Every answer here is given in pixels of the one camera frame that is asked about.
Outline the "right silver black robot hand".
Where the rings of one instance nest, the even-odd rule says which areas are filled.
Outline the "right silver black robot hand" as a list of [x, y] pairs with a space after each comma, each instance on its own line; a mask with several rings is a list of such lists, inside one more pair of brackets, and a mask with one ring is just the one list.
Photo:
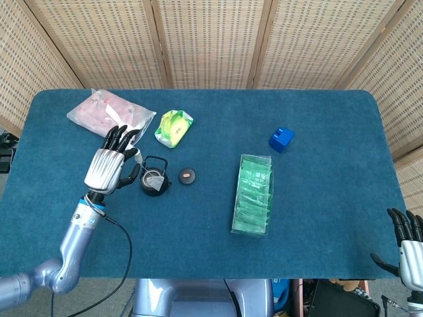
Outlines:
[[395, 208], [388, 208], [397, 246], [399, 248], [399, 266], [384, 262], [372, 253], [373, 262], [382, 270], [399, 277], [410, 291], [422, 292], [422, 217], [409, 210], [405, 213]]

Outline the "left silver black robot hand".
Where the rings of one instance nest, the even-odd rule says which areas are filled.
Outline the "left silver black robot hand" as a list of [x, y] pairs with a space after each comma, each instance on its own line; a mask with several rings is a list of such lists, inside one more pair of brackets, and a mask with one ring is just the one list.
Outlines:
[[[116, 189], [132, 184], [138, 176], [142, 156], [130, 142], [139, 134], [139, 129], [128, 131], [127, 128], [127, 125], [112, 127], [96, 151], [85, 176], [85, 185], [91, 195], [110, 195]], [[131, 158], [135, 159], [135, 165], [130, 175], [122, 178], [123, 167]]]

